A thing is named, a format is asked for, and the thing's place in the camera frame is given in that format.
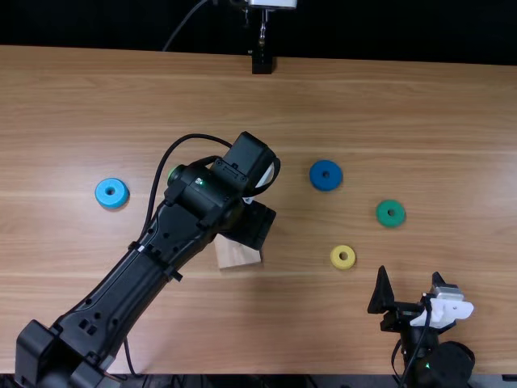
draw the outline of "wooden tabletop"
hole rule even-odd
[[[443,340],[475,373],[516,372],[516,68],[280,58],[253,76],[248,57],[20,47],[0,48],[0,372],[29,320],[51,325],[138,236],[172,141],[245,130],[282,161],[263,266],[220,272],[212,246],[191,260],[129,335],[138,371],[391,373],[397,335],[366,312],[383,264],[402,302],[434,271],[458,284],[475,311]],[[191,141],[165,170],[224,152]],[[309,182],[322,158],[343,169],[333,192]],[[116,212],[94,197],[112,176],[131,191]],[[400,228],[377,222],[385,199]],[[340,244],[350,271],[331,266]]]

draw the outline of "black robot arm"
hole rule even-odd
[[[204,164],[213,162],[210,169]],[[164,201],[101,283],[48,329],[31,321],[16,342],[15,380],[28,388],[115,388],[105,374],[134,323],[179,269],[218,233],[260,249],[275,212],[242,197],[280,161],[243,133],[223,158],[179,166]]]

